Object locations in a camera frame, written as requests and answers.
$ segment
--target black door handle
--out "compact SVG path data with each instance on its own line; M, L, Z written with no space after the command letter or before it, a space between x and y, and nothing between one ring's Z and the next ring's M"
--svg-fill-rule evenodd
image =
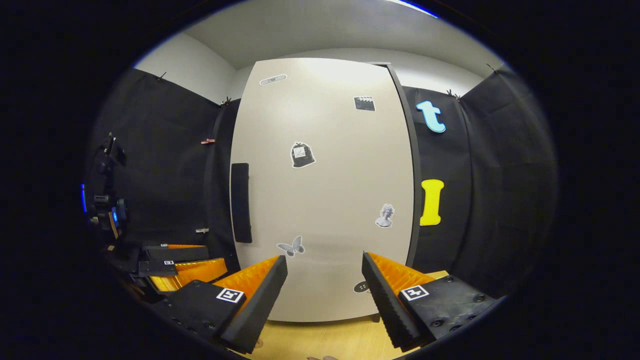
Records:
M239 243L251 243L249 216L249 164L231 164L231 219Z

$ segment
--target white wall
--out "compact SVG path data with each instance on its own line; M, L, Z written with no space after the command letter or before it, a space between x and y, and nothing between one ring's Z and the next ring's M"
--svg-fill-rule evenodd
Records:
M225 59L191 36L179 33L140 60L136 69L161 76L216 104L225 100L236 73Z
M461 67L426 56L384 49L322 49L290 54L280 58L332 58L351 61L390 62L400 84L446 93L449 89L460 96L479 84L483 78ZM239 69L229 85L229 97L242 97L253 65Z

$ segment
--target black curtain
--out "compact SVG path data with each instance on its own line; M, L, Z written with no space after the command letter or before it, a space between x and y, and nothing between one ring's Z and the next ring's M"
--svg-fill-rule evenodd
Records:
M205 199L207 206L207 246L211 258L224 257L230 272L240 271L231 227L231 207L229 197L229 171L231 160L231 141L236 126L236 115L240 100L224 104L218 113L218 119L212 136L215 146L207 157L204 172Z
M157 76L131 69L104 103L90 138L88 199L102 191L93 154L109 132L127 154L116 166L116 195L129 203L126 242L205 244L204 171L219 106Z
M471 162L467 126L457 98L432 90L403 86L412 112L420 152L421 179L444 183L440 190L438 225L420 226L412 267L420 272L451 270L458 255L471 206ZM416 105L423 101L440 109L443 133L430 130ZM424 209L424 190L420 209Z
M508 67L460 99L473 196L451 272L489 296L516 289L532 271L554 219L557 161L546 116Z

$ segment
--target white door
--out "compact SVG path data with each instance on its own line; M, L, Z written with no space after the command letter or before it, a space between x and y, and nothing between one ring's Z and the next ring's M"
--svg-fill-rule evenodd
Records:
M286 254L277 245L301 237L269 319L377 313L369 292L354 291L364 280L362 252L405 263L413 220L409 134L388 70L333 59L257 62L237 114L234 163L249 164L253 242L236 242L241 267ZM386 204L391 216L381 216Z

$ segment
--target sticker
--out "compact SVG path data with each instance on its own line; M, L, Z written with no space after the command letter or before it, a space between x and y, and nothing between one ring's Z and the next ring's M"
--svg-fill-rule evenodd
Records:
M218 294L218 296L216 296L216 299L237 303L240 301L240 298L242 297L243 294L244 292L239 290L224 288Z
M420 285L416 285L412 288L404 289L400 291L407 300L413 301L415 299L419 299L421 297L425 297L429 295L429 293Z
M427 126L434 133L444 133L447 129L444 124L438 122L438 118L436 114L440 114L440 109L436 108L432 105L431 101L422 101L420 104L415 106L418 110L422 111L422 116L424 116L424 122L427 123Z
M422 182L424 189L424 209L420 217L420 226L438 225L440 223L440 215L438 209L440 207L440 190L444 188L442 180L429 179Z
M285 253L287 253L287 256L289 256L290 258L293 258L296 255L296 253L297 254L304 254L305 253L305 247L302 246L302 235L296 236L296 238L293 239L293 244L292 245L279 243L276 246L280 250L284 250Z
M373 102L373 96L356 96L353 98L358 110L376 111L376 105Z
M384 204L380 210L380 217L376 220L376 225L379 227L391 227L393 222L391 217L394 216L396 210L391 204Z
M311 153L311 147L303 142L295 142L291 147L291 161L293 168L307 167L316 162Z
M260 85L264 86L264 85L273 84L276 81L284 80L286 78L287 78L287 76L285 74L277 75L277 76L274 76L272 78L266 78L266 79L260 81Z
M360 281L359 283L356 284L356 286L353 287L353 292L360 294L360 293L371 293L371 291L369 290L369 284L367 284L366 281Z

